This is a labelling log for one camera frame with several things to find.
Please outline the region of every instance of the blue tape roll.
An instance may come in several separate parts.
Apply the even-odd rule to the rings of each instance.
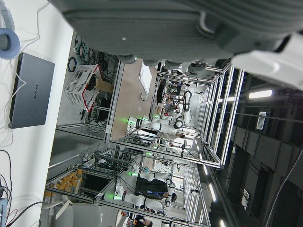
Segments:
[[[9,42],[9,49],[4,51],[0,49],[0,58],[13,59],[20,51],[20,41],[15,32],[7,28],[0,28],[0,35],[7,35]]]

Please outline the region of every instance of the laptop lid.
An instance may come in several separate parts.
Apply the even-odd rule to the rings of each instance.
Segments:
[[[27,84],[13,97],[10,128],[45,124],[54,66],[27,53],[19,55],[17,73]],[[16,77],[14,91],[22,84]]]

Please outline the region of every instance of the huawei logo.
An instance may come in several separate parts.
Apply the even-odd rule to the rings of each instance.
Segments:
[[[37,92],[38,92],[38,85],[36,85],[36,88],[35,88],[34,101],[37,100]]]

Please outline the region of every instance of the cardboard box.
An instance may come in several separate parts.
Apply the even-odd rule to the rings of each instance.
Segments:
[[[114,91],[114,85],[111,83],[107,83],[105,81],[102,81],[100,79],[96,79],[96,88],[102,90],[102,91],[106,91],[109,93],[113,93]]]

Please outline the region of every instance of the black shirt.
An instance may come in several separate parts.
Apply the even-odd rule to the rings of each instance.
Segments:
[[[142,215],[137,215],[135,218],[135,227],[144,227],[145,224],[143,224],[143,222],[141,222],[140,220],[145,220],[145,218]]]
[[[143,195],[149,199],[162,200],[163,194],[167,192],[167,184],[163,181],[153,179],[148,181],[144,178],[138,177],[136,184],[135,195]]]

